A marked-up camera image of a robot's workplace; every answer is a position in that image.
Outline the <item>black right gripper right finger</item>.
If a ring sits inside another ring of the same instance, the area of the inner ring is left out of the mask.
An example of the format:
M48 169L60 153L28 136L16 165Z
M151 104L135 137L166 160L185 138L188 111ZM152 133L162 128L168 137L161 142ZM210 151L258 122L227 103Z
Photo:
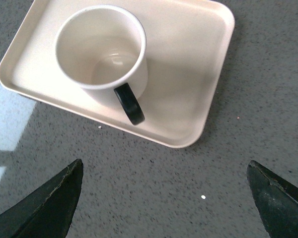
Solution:
M252 160L247 179L265 230L272 238L298 238L298 187Z

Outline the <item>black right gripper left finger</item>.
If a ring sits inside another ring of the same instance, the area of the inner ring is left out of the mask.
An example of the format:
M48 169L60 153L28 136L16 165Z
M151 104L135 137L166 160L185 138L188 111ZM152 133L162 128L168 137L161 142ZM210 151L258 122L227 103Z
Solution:
M83 163L76 159L0 214L0 238L64 238L79 201Z

